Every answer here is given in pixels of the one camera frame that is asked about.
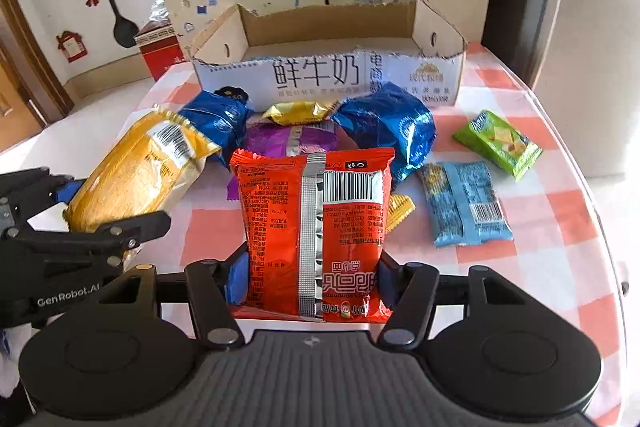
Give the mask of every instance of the door handle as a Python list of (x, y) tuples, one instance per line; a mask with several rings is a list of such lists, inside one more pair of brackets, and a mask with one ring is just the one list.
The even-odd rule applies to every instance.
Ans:
[(9, 115), (12, 110), (14, 110), (14, 108), (7, 102), (4, 94), (0, 92), (0, 117)]

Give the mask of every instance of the checkered tablecloth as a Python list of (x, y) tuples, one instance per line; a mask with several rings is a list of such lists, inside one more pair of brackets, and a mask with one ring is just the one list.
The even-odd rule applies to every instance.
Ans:
[[(130, 116), (122, 132), (155, 103), (179, 110), (199, 91), (190, 64), (172, 66)], [(424, 192), (414, 174), (398, 192), (410, 195), (416, 210), (388, 234), (385, 249), (399, 263), (422, 261), (446, 274), (466, 275), (474, 264), (490, 266), (587, 333), (604, 359), (602, 381), (588, 414), (599, 426), (613, 425), (620, 414), (626, 373), (625, 336), (620, 292), (589, 189), (533, 93), (479, 44), (469, 46), (455, 107), (433, 111), (438, 137), (430, 160), (478, 160), (478, 155), (455, 142), (451, 134), (482, 109), (506, 118), (544, 150), (517, 183), (490, 166), (514, 241), (437, 250)], [(145, 245), (137, 261), (153, 263), (160, 272), (169, 272), (180, 271), (198, 259), (225, 259), (231, 254), (244, 241), (244, 228), (239, 203), (226, 199), (229, 179), (229, 172), (222, 166), (209, 162), (173, 210), (169, 233)], [(192, 331), (185, 306), (163, 308), (163, 315), (187, 332)], [(461, 317), (462, 310), (438, 310), (434, 331)], [(244, 321), (245, 332), (265, 327), (260, 321), (250, 322)], [(272, 328), (291, 325), (269, 324)], [(294, 327), (340, 329), (344, 325), (295, 323)]]

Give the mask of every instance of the black circular disc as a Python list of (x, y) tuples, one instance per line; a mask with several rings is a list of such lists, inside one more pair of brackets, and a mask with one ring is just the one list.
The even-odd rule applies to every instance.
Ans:
[(464, 407), (501, 419), (531, 422), (582, 410), (602, 372), (593, 342), (546, 309), (496, 308), (426, 343), (421, 355), (436, 383)]
[(37, 333), (20, 377), (40, 407), (74, 419), (146, 410), (173, 393), (195, 350), (180, 329), (126, 306), (67, 314)]

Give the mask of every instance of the black vase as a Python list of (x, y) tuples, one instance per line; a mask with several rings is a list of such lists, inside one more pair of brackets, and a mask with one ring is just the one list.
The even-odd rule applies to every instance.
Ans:
[(109, 0), (113, 14), (116, 17), (116, 22), (113, 25), (113, 38), (123, 48), (132, 48), (136, 45), (134, 37), (138, 34), (138, 26), (135, 22), (125, 19), (120, 15), (118, 6), (115, 0)]

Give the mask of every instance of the door frame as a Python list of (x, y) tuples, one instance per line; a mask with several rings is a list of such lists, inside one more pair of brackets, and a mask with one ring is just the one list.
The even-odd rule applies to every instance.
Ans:
[(47, 124), (66, 117), (74, 102), (42, 53), (18, 0), (0, 0), (0, 42), (24, 102), (33, 104)]

